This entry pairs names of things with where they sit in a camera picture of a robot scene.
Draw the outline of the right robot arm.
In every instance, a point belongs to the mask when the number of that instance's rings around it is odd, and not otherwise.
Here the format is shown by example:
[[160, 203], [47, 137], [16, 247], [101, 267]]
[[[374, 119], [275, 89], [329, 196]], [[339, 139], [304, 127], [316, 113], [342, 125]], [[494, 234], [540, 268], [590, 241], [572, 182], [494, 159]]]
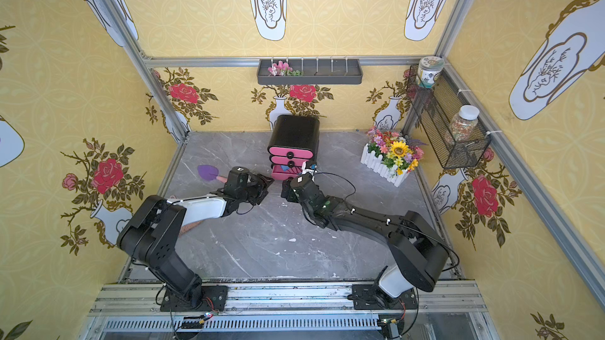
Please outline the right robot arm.
[[417, 212], [389, 216], [350, 205], [324, 195], [309, 173], [285, 180], [281, 196], [300, 204], [319, 228], [358, 234], [389, 249], [395, 264], [383, 268], [372, 286], [350, 294], [357, 309], [392, 308], [406, 293], [432, 292], [450, 257], [444, 240]]

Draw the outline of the black pink drawer cabinet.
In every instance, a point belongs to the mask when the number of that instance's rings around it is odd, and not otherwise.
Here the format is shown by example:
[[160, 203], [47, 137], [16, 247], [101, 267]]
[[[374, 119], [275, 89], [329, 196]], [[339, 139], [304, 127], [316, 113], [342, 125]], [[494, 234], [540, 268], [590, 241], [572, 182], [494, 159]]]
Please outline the black pink drawer cabinet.
[[[320, 121], [317, 118], [279, 116], [267, 148], [272, 178], [286, 180], [300, 174], [304, 166], [315, 164], [319, 135]], [[291, 169], [282, 171], [280, 166], [288, 166]]]

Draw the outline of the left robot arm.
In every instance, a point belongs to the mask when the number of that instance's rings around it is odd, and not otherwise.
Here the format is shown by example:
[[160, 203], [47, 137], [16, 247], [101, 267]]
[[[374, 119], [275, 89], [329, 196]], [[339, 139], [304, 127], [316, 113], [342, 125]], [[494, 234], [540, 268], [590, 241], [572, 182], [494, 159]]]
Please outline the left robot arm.
[[118, 248], [139, 261], [164, 285], [162, 311], [214, 311], [225, 307], [227, 288], [206, 289], [201, 277], [176, 252], [181, 231], [190, 224], [229, 216], [241, 204], [261, 204], [274, 179], [234, 167], [225, 185], [194, 198], [146, 198], [118, 235]]

